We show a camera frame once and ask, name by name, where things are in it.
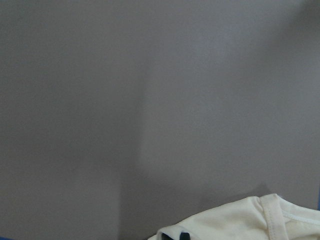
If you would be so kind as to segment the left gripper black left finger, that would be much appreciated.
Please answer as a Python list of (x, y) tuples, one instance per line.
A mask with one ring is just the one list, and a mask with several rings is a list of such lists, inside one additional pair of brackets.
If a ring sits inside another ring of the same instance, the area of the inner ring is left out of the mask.
[(165, 233), (161, 234), (161, 240), (173, 240), (170, 236)]

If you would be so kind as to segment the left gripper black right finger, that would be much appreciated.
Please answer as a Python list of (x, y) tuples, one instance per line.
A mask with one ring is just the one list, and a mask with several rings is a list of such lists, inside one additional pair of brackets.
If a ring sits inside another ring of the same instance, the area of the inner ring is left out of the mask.
[(181, 232), (179, 240), (190, 240), (190, 234), (188, 232)]

